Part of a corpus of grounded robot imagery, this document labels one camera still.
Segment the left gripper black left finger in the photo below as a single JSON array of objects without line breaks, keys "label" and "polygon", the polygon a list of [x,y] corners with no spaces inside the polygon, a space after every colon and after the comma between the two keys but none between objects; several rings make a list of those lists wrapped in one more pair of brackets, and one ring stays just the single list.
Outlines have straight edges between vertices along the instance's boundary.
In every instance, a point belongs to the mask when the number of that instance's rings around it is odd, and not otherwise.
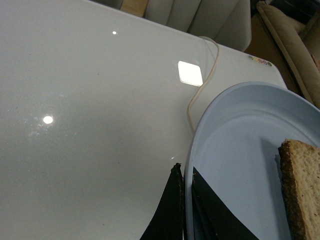
[{"label": "left gripper black left finger", "polygon": [[156,211],[140,237],[142,240],[181,240],[184,229],[184,180],[181,164],[170,170]]}]

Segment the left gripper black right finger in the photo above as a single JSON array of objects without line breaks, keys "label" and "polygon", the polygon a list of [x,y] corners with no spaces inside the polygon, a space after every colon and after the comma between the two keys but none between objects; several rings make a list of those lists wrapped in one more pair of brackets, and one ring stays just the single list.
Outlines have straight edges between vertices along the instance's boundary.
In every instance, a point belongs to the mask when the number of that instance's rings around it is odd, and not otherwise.
[{"label": "left gripper black right finger", "polygon": [[228,209],[196,168],[192,173],[191,195],[205,240],[257,239]]}]

